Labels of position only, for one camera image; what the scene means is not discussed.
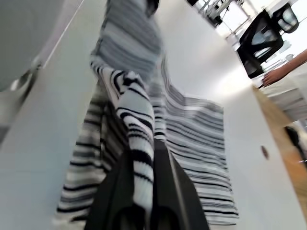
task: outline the striped knit garment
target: striped knit garment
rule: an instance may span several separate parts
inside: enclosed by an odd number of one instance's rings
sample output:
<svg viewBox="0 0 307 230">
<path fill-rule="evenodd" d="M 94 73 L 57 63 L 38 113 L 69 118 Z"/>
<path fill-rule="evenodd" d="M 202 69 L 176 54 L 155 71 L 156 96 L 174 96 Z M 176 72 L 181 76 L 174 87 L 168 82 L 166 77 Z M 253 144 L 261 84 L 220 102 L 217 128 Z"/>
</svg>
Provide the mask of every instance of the striped knit garment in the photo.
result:
<svg viewBox="0 0 307 230">
<path fill-rule="evenodd" d="M 57 208 L 55 223 L 60 229 L 84 227 L 98 185 L 129 147 L 134 151 L 133 199 L 150 209 L 152 143 L 153 138 L 165 139 L 165 122 L 167 146 L 195 184 L 209 223 L 236 222 L 222 110 L 205 100 L 185 98 L 172 87 L 165 60 L 159 59 L 157 26 L 145 12 L 141 0 L 108 1 L 91 56 L 99 84 Z"/>
<path fill-rule="evenodd" d="M 238 212 L 224 154 L 222 108 L 207 100 L 184 97 L 171 84 L 165 59 L 158 76 L 165 83 L 165 108 L 154 106 L 154 114 L 166 120 L 168 149 L 193 181 L 209 224 L 236 224 Z M 116 115 L 107 92 L 98 85 L 56 213 L 60 229 L 83 228 L 98 185 L 127 146 L 127 128 Z"/>
<path fill-rule="evenodd" d="M 154 116 L 154 107 L 163 109 L 162 81 L 156 75 L 160 54 L 161 38 L 153 17 L 147 15 L 147 1 L 109 0 L 91 68 L 127 129 L 126 149 L 130 149 L 134 168 L 133 201 L 147 214 L 153 201 L 153 139 L 165 139 L 165 119 Z"/>
</svg>

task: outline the wooden floor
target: wooden floor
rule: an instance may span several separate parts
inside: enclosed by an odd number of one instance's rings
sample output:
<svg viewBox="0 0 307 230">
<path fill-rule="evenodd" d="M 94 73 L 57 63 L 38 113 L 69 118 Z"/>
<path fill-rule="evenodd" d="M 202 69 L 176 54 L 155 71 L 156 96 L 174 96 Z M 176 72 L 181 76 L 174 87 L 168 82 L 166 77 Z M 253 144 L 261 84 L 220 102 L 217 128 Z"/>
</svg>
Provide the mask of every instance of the wooden floor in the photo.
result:
<svg viewBox="0 0 307 230">
<path fill-rule="evenodd" d="M 284 130 L 285 126 L 293 126 L 292 121 L 258 89 L 254 88 L 254 93 L 280 150 L 307 221 L 307 169 L 303 163 L 299 163 L 301 156 Z M 301 138 L 307 137 L 303 130 L 298 127 L 295 129 L 299 131 Z"/>
</svg>

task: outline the black office chair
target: black office chair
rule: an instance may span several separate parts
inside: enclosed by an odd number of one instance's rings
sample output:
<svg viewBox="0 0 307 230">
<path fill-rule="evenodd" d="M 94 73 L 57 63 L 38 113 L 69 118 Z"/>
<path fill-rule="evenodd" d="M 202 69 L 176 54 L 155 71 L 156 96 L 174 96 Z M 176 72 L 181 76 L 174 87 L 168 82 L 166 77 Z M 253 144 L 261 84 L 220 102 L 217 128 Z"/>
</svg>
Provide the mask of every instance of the black office chair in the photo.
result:
<svg viewBox="0 0 307 230">
<path fill-rule="evenodd" d="M 261 64 L 283 46 L 279 30 L 279 26 L 264 10 L 244 32 L 240 44 L 246 53 L 254 56 Z"/>
<path fill-rule="evenodd" d="M 252 55 L 245 52 L 244 47 L 240 46 L 237 52 L 249 78 L 255 78 L 263 73 L 261 64 Z"/>
<path fill-rule="evenodd" d="M 280 30 L 288 34 L 293 33 L 299 26 L 298 19 L 289 3 L 275 11 L 272 20 L 279 26 Z"/>
</svg>

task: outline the person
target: person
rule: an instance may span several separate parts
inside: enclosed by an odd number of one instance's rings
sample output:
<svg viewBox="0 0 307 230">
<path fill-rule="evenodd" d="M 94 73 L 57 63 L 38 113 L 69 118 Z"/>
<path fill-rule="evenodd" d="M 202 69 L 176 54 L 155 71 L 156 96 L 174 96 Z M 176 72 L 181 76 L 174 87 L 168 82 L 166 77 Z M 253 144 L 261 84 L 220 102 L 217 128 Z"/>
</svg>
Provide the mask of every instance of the person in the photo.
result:
<svg viewBox="0 0 307 230">
<path fill-rule="evenodd" d="M 307 49 L 265 74 L 260 90 L 293 121 L 307 119 Z"/>
</svg>

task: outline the black object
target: black object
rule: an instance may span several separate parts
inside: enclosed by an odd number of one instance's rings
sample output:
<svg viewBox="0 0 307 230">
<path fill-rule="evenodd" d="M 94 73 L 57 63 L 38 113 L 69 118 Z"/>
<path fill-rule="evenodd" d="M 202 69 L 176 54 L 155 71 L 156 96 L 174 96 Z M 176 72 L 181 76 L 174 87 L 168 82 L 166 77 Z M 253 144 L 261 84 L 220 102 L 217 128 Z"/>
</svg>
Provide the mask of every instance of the black object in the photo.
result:
<svg viewBox="0 0 307 230">
<path fill-rule="evenodd" d="M 198 2 L 198 0 L 187 0 L 187 1 L 191 6 L 194 6 Z"/>
<path fill-rule="evenodd" d="M 261 86 L 258 87 L 258 89 L 261 89 L 264 86 L 264 84 L 262 84 Z"/>
<path fill-rule="evenodd" d="M 242 49 L 261 64 L 283 46 L 279 30 L 268 13 L 262 11 L 240 38 Z"/>
<path fill-rule="evenodd" d="M 155 140 L 151 230 L 209 230 L 199 197 L 165 144 Z M 145 212 L 133 204 L 133 161 L 126 152 L 100 184 L 85 230 L 143 230 Z"/>
<path fill-rule="evenodd" d="M 299 153 L 301 155 L 301 158 L 304 161 L 305 167 L 307 169 L 307 162 L 306 162 L 307 158 L 306 158 L 306 155 L 304 154 L 304 151 L 303 151 L 302 147 L 299 144 L 299 135 L 298 135 L 297 131 L 294 128 L 290 127 L 290 126 L 286 126 L 285 130 L 286 130 L 286 132 L 287 132 L 291 142 L 293 143 L 293 145 L 299 151 Z"/>
<path fill-rule="evenodd" d="M 272 15 L 272 20 L 278 25 L 280 30 L 288 34 L 293 33 L 299 26 L 298 19 L 289 3 L 275 11 Z"/>
<path fill-rule="evenodd" d="M 245 52 L 243 46 L 240 46 L 237 52 L 249 78 L 255 78 L 263 73 L 261 64 L 251 54 Z"/>
<path fill-rule="evenodd" d="M 159 1 L 160 0 L 147 0 L 147 12 L 149 15 L 153 15 L 158 7 L 159 7 Z"/>
</svg>

